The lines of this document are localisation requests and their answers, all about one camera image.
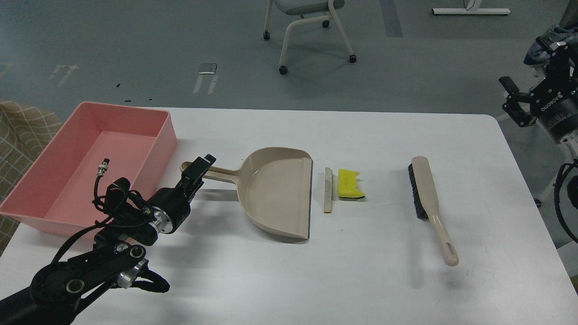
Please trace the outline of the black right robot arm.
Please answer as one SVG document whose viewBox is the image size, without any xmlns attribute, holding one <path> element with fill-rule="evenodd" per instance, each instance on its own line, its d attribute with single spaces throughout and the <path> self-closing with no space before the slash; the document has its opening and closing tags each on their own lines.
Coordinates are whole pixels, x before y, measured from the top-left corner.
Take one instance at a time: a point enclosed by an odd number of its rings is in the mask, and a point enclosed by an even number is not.
<svg viewBox="0 0 578 325">
<path fill-rule="evenodd" d="M 502 109 L 518 127 L 538 124 L 557 145 L 569 148 L 571 161 L 558 168 L 552 189 L 558 222 L 566 235 L 577 242 L 577 235 L 561 211 L 563 186 L 570 203 L 577 207 L 577 176 L 567 179 L 571 172 L 577 171 L 577 44 L 548 41 L 545 37 L 537 37 L 536 43 L 550 56 L 543 80 L 532 90 L 522 92 L 510 77 L 499 78 L 506 91 Z"/>
</svg>

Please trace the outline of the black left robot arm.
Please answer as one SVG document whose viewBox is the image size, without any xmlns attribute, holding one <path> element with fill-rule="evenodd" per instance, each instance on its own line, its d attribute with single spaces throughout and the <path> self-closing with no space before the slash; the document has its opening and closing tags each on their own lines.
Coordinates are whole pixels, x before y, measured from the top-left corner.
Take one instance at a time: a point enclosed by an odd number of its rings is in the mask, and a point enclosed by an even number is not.
<svg viewBox="0 0 578 325">
<path fill-rule="evenodd" d="M 112 288 L 169 290 L 168 282 L 149 268 L 146 248 L 160 234 L 173 234 L 188 218 L 215 157 L 198 157 L 175 187 L 161 188 L 148 200 L 126 178 L 99 195 L 109 163 L 106 158 L 99 165 L 93 187 L 93 205 L 106 218 L 72 235 L 27 288 L 1 300 L 3 325 L 69 325 Z"/>
</svg>

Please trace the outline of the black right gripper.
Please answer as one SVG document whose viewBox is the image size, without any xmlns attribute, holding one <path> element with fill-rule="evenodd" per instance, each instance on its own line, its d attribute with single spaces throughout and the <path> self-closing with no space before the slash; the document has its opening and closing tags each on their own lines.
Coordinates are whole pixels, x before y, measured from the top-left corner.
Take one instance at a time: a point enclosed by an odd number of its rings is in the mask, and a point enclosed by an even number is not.
<svg viewBox="0 0 578 325">
<path fill-rule="evenodd" d="M 521 92 L 509 76 L 498 81 L 507 93 L 502 109 L 508 117 L 518 127 L 530 127 L 537 121 L 556 144 L 561 144 L 577 134 L 577 46 L 569 43 L 554 46 L 545 76 L 531 95 Z M 522 109 L 520 103 L 531 103 L 531 113 Z"/>
</svg>

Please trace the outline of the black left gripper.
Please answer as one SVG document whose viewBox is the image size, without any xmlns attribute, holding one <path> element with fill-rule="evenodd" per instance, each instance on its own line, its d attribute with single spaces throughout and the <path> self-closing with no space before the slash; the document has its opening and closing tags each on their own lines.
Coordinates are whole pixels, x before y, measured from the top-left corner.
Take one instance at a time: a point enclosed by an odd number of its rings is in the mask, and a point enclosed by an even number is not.
<svg viewBox="0 0 578 325">
<path fill-rule="evenodd" d="M 196 158 L 182 171 L 182 179 L 175 187 L 161 188 L 147 200 L 153 207 L 153 225 L 158 232 L 173 234 L 188 218 L 192 199 L 202 187 L 204 175 L 215 161 L 216 158 L 210 154 Z"/>
</svg>

